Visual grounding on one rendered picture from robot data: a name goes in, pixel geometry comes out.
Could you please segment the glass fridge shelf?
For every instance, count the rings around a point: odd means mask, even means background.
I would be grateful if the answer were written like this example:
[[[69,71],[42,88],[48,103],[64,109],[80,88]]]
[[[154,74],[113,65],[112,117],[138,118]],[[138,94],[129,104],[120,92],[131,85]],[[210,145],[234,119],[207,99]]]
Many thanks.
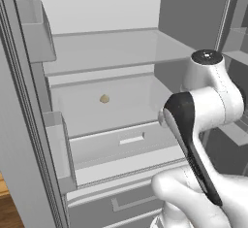
[[[44,63],[47,76],[175,61],[194,49],[157,29],[54,36],[57,59]]]
[[[100,102],[102,95],[109,102]],[[154,75],[54,87],[52,107],[62,113],[70,138],[157,119],[171,91]]]

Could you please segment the grey fridge drawer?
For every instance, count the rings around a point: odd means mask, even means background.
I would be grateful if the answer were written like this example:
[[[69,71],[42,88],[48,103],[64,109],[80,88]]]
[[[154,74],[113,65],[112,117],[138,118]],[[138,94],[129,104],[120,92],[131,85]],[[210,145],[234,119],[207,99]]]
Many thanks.
[[[112,210],[111,199],[116,198],[119,205],[125,205],[150,196],[155,195],[149,179],[116,180],[70,192],[67,204],[71,228],[127,228],[139,222],[147,227],[163,206],[156,196],[154,201],[120,212]]]
[[[144,140],[120,145],[120,140],[143,136]],[[177,146],[177,140],[169,128],[157,121],[123,129],[101,132],[70,140],[75,169],[124,159],[127,157]]]

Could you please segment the grey fridge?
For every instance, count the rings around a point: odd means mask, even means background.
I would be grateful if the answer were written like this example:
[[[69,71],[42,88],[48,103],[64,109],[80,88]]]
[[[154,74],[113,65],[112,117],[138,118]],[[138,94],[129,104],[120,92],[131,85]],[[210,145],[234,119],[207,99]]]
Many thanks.
[[[218,49],[222,40],[222,28],[228,0],[41,0],[49,21],[52,39],[54,36],[74,34],[119,32],[128,30],[157,29],[184,45],[194,49]],[[93,81],[110,81],[143,75],[154,75],[170,91],[179,93],[183,84],[189,59],[150,63],[145,65],[118,67],[105,70],[80,72],[60,76],[47,76],[52,107],[51,90],[54,87]],[[209,156],[211,136],[221,135],[227,143],[231,140],[220,130],[220,126],[200,133],[200,140],[211,163],[218,173],[229,174],[218,167]],[[188,164],[185,155],[177,146],[118,159],[83,169],[75,169],[77,189],[108,182],[150,180],[166,170]],[[127,228],[150,228],[139,222]]]

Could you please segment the grey door bin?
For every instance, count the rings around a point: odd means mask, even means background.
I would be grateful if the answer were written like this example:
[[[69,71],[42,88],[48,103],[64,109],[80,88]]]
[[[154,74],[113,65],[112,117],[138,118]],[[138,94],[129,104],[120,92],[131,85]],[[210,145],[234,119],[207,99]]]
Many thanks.
[[[239,147],[248,145],[248,133],[235,123],[220,126],[220,129]]]
[[[67,194],[77,189],[67,126],[60,112],[43,113],[43,117],[60,192]]]
[[[248,27],[231,29],[223,54],[248,66]]]
[[[31,63],[56,60],[49,21],[41,0],[17,0],[17,8]]]

